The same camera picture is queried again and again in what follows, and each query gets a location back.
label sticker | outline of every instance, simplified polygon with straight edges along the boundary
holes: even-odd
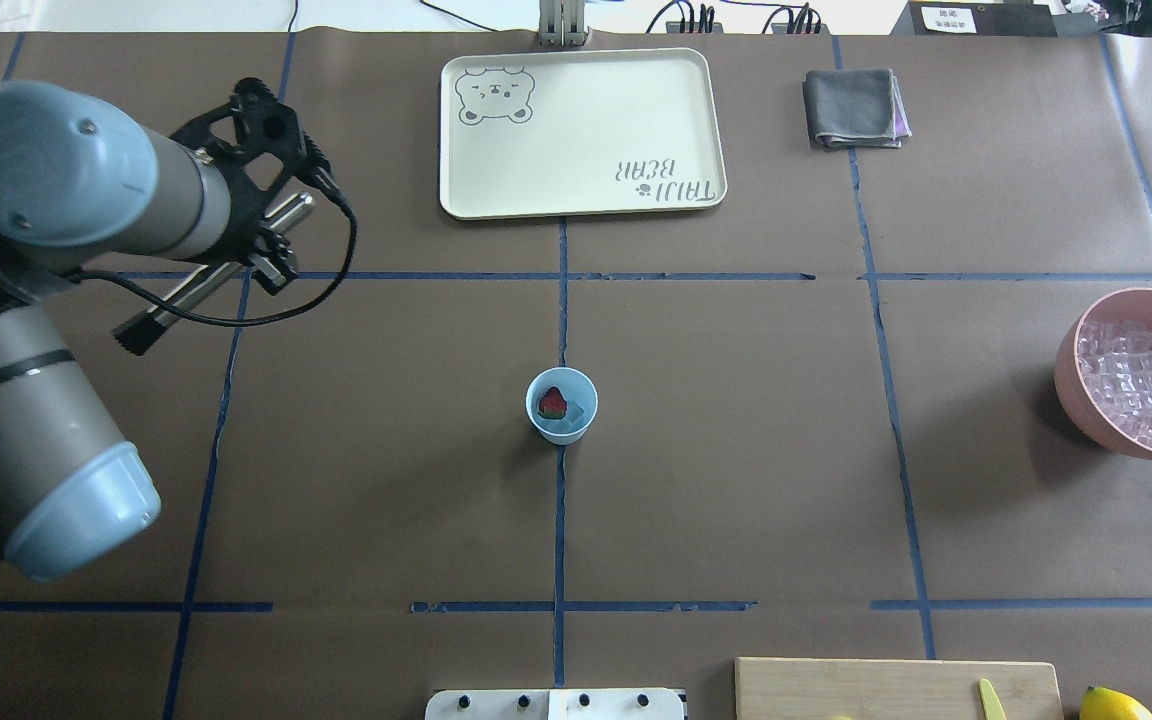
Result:
[[[975,35],[972,8],[923,8],[923,24],[932,32]]]

gray cloth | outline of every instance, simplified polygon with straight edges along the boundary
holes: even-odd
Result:
[[[808,130],[826,147],[900,147],[909,120],[890,69],[810,70]]]

power strip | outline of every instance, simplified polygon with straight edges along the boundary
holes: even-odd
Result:
[[[680,33],[682,33],[682,35],[700,35],[700,31],[692,31],[690,33],[684,32],[684,29],[682,29],[682,23],[679,22],[677,20],[666,20],[666,23],[664,23],[664,31],[668,32],[669,35],[680,35]],[[714,23],[713,31],[710,31],[710,32],[721,33],[722,31],[723,31],[723,23],[717,22],[717,23]]]
[[[425,720],[685,720],[685,695],[667,688],[440,691]]]
[[[790,32],[790,26],[788,26],[788,23],[772,23],[772,35],[794,35],[794,33]],[[820,35],[829,35],[829,26],[827,26],[827,24],[820,23]]]

lemon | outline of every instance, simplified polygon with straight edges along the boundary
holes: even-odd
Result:
[[[1129,694],[1092,685],[1083,694],[1078,720],[1152,720],[1152,712]]]

paper cup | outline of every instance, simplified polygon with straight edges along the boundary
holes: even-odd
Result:
[[[563,393],[567,400],[568,416],[561,420],[547,420],[540,416],[538,407],[540,397],[552,387],[558,387],[558,392]],[[589,424],[593,423],[594,415],[598,414],[598,389],[579,370],[551,367],[536,376],[526,387],[525,410],[531,424],[540,430],[545,439],[554,445],[571,445],[585,434]]]

